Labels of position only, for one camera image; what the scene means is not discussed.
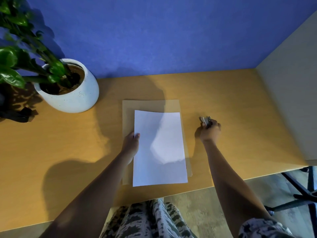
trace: white wall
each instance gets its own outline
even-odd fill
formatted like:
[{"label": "white wall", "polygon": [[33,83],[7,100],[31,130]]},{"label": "white wall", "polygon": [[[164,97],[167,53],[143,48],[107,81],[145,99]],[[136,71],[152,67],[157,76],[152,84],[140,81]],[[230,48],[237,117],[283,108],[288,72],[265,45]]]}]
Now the white wall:
[{"label": "white wall", "polygon": [[317,12],[256,69],[305,158],[317,160]]}]

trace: black chair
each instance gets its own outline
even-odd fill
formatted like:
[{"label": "black chair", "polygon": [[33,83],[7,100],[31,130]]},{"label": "black chair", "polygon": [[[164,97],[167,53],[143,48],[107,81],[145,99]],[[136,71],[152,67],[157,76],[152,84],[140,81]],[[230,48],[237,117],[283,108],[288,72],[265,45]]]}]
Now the black chair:
[{"label": "black chair", "polygon": [[273,208],[267,207],[267,206],[264,206],[264,207],[266,208],[266,210],[269,212],[270,215],[274,215],[274,212],[278,212],[278,211],[286,210],[290,208],[295,208],[302,205],[308,205],[310,218],[311,218],[313,230],[314,230],[314,236],[315,238],[317,238],[317,215],[316,215],[316,205],[315,205],[315,202],[317,203],[317,188],[315,188],[315,183],[314,183],[315,169],[313,168],[313,166],[309,166],[306,168],[302,168],[301,171],[308,172],[307,189],[303,187],[301,184],[299,184],[299,182],[295,180],[292,176],[290,176],[288,173],[281,173],[301,193],[301,195],[293,194],[296,200],[273,207]]}]

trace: white paper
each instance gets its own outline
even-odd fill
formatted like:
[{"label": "white paper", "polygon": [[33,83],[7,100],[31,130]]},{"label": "white paper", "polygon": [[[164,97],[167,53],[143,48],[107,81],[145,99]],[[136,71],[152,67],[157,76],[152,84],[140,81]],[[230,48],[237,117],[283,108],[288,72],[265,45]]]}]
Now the white paper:
[{"label": "white paper", "polygon": [[134,133],[141,136],[133,186],[188,182],[180,113],[135,110]]}]

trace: floor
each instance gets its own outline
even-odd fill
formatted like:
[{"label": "floor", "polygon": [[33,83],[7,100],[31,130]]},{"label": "floor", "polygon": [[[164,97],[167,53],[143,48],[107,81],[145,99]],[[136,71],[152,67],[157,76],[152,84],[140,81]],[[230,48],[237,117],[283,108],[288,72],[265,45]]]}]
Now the floor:
[{"label": "floor", "polygon": [[[290,172],[302,185],[307,186],[307,173]],[[298,193],[280,174],[247,180],[249,186],[267,206],[292,201]],[[215,188],[208,188],[168,196],[165,202],[175,204],[188,226],[198,237],[232,237],[224,218]],[[314,238],[307,206],[275,213],[275,219],[287,226],[295,237]],[[0,232],[0,238],[36,238],[46,229],[49,222]]]}]

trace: blue wall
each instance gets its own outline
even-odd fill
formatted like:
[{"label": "blue wall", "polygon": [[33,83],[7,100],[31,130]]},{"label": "blue wall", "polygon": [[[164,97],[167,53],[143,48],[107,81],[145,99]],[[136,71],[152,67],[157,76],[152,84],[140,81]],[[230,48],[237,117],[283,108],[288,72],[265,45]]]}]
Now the blue wall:
[{"label": "blue wall", "polygon": [[317,10],[317,0],[28,2],[44,41],[98,78],[254,68]]}]

